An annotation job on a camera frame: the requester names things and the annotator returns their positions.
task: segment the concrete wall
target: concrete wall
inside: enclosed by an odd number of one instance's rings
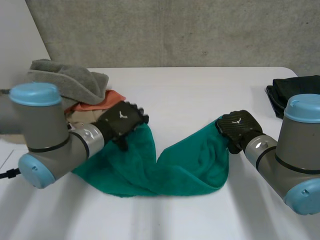
[[[26,0],[53,60],[320,74],[317,0]]]

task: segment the orange cloth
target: orange cloth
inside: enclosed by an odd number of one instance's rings
[[[72,111],[91,111],[91,110],[104,110],[109,109],[116,105],[117,103],[126,100],[126,98],[114,90],[105,91],[105,98],[102,102],[97,105],[90,105],[83,102],[78,103],[77,105],[71,108]]]

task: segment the white logo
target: white logo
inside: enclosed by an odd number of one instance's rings
[[[119,111],[119,116],[120,116],[121,119],[127,119],[127,118],[128,118],[128,116],[122,115],[121,111]]]
[[[240,124],[240,122],[241,122],[241,117],[239,118],[238,121],[232,121],[233,124]]]

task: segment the white table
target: white table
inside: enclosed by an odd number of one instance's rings
[[[98,68],[112,88],[150,116],[157,155],[222,114],[246,109],[278,139],[264,88],[296,75],[282,67]],[[23,145],[0,142],[1,172]],[[21,176],[0,180],[1,240],[318,240],[320,214],[287,207],[243,154],[230,156],[226,185],[196,197],[119,198],[69,173],[38,190]]]

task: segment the teal cloth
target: teal cloth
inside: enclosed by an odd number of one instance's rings
[[[204,195],[219,190],[227,180],[227,140],[214,122],[166,148],[157,161],[148,125],[129,134],[127,142],[126,152],[109,142],[73,173],[119,197]]]

